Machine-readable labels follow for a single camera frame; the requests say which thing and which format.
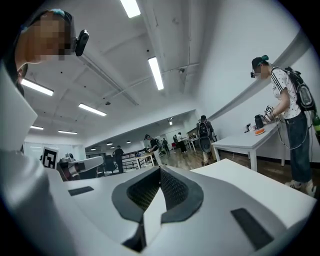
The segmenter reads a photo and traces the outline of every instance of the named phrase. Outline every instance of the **black mesh panel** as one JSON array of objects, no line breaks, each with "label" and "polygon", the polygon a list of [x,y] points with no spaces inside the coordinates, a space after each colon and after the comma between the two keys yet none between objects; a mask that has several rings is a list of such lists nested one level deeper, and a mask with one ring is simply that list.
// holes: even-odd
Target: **black mesh panel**
[{"label": "black mesh panel", "polygon": [[161,170],[161,190],[164,195],[166,210],[181,204],[187,197],[189,189],[185,183]]},{"label": "black mesh panel", "polygon": [[154,171],[137,183],[131,185],[126,193],[137,206],[145,211],[158,192],[159,186],[160,174],[159,171]]}]

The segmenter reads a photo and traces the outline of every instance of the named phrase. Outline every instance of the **backpack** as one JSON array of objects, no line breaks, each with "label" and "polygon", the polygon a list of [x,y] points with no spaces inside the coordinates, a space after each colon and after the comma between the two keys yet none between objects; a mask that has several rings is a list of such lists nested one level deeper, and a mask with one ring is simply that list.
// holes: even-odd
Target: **backpack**
[{"label": "backpack", "polygon": [[293,70],[290,66],[286,67],[284,72],[287,73],[293,84],[296,93],[296,103],[301,109],[301,111],[315,111],[316,104],[314,98],[310,93],[309,87],[301,78],[301,73],[299,71]]},{"label": "backpack", "polygon": [[210,131],[209,131],[206,123],[207,123],[207,121],[205,121],[205,122],[199,121],[199,131],[198,131],[198,133],[199,133],[199,137],[200,138],[209,137],[209,135],[210,135]]}]

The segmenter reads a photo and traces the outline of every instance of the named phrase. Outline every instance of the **patterned shirt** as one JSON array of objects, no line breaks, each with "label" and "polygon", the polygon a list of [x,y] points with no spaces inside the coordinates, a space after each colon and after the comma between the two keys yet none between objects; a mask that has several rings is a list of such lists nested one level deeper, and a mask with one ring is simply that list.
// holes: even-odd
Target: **patterned shirt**
[{"label": "patterned shirt", "polygon": [[283,112],[285,119],[294,118],[300,114],[301,109],[297,104],[297,94],[295,87],[288,74],[280,68],[274,67],[271,70],[271,83],[273,95],[281,101],[280,93],[286,88],[289,93],[290,105]]}]

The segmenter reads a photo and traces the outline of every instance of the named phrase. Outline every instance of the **bottle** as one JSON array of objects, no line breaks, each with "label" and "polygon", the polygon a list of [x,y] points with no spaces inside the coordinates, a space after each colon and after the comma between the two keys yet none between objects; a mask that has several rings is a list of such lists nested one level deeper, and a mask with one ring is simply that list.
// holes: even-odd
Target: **bottle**
[{"label": "bottle", "polygon": [[316,138],[319,142],[319,145],[320,145],[320,118],[317,113],[314,114],[312,122],[313,122],[313,127],[315,130],[315,136],[316,136]]}]

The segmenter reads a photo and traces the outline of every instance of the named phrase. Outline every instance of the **baseball cap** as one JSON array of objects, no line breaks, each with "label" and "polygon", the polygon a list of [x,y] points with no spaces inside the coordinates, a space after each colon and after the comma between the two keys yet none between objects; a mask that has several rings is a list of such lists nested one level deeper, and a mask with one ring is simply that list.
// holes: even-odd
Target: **baseball cap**
[{"label": "baseball cap", "polygon": [[262,62],[269,60],[267,55],[263,55],[262,57],[256,57],[252,60],[252,68],[257,68]]}]

